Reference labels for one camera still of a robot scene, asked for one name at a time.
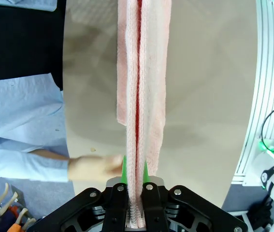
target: human hand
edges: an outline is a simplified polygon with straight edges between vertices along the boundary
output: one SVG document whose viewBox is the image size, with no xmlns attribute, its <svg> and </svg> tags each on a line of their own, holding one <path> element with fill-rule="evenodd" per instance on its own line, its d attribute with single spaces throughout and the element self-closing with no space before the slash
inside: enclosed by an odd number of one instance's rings
<svg viewBox="0 0 274 232">
<path fill-rule="evenodd" d="M 81 156 L 68 163 L 69 180 L 107 181 L 121 176 L 123 156 Z"/>
</svg>

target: black cable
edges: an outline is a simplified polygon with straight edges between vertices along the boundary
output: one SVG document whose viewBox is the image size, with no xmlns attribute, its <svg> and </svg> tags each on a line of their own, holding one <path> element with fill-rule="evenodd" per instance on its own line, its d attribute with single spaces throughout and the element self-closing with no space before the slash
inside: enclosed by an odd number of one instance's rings
<svg viewBox="0 0 274 232">
<path fill-rule="evenodd" d="M 261 126 L 261 142 L 262 144 L 265 146 L 265 148 L 271 152 L 274 153 L 274 151 L 272 151 L 270 148 L 267 147 L 267 145 L 264 143 L 264 140 L 263 140 L 263 127 L 264 127 L 264 124 L 266 123 L 266 121 L 268 120 L 268 118 L 274 113 L 274 110 L 271 111 L 271 113 L 268 114 L 268 116 L 266 116 L 266 118 L 264 119 L 263 123 L 262 123 L 262 126 Z"/>
</svg>

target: folded towel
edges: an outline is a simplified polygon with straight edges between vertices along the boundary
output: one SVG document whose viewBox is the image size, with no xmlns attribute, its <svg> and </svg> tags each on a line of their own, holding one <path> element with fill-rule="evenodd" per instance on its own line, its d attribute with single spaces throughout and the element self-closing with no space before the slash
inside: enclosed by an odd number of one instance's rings
<svg viewBox="0 0 274 232">
<path fill-rule="evenodd" d="M 129 0 L 127 5 L 124 0 L 118 1 L 117 120 L 127 124 L 132 228 L 144 226 L 141 192 L 145 160 L 150 175 L 158 168 L 165 125 L 170 15 L 171 0 Z"/>
</svg>

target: screw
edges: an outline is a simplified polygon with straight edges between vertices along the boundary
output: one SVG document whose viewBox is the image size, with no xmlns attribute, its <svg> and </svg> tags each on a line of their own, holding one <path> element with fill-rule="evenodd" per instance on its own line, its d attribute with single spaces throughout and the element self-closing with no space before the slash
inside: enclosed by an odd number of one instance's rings
<svg viewBox="0 0 274 232">
<path fill-rule="evenodd" d="M 153 189 L 153 185 L 147 185 L 145 188 L 146 188 L 147 190 L 152 190 L 152 189 Z"/>
<path fill-rule="evenodd" d="M 95 192 L 91 192 L 89 196 L 90 196 L 90 197 L 96 197 L 97 194 L 96 194 Z"/>
<path fill-rule="evenodd" d="M 240 227 L 236 227 L 236 228 L 234 228 L 233 231 L 234 231 L 234 232 L 242 232 L 242 229 L 241 229 Z"/>
<path fill-rule="evenodd" d="M 117 187 L 117 190 L 118 190 L 118 191 L 123 191 L 123 190 L 124 190 L 124 187 L 123 187 L 123 186 L 119 186 L 119 187 Z"/>
<path fill-rule="evenodd" d="M 181 190 L 179 190 L 179 189 L 176 189 L 176 190 L 174 191 L 174 194 L 175 194 L 175 195 L 181 195 L 181 193 L 182 193 L 182 192 L 181 192 Z"/>
</svg>

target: person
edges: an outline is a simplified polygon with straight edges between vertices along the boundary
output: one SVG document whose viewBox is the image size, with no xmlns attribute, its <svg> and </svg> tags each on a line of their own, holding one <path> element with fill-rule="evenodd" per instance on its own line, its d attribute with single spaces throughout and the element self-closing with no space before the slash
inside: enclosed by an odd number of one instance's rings
<svg viewBox="0 0 274 232">
<path fill-rule="evenodd" d="M 67 149 L 63 109 L 51 74 L 0 80 L 0 177 L 67 182 L 121 175 L 121 155 L 71 159 L 46 149 Z"/>
</svg>

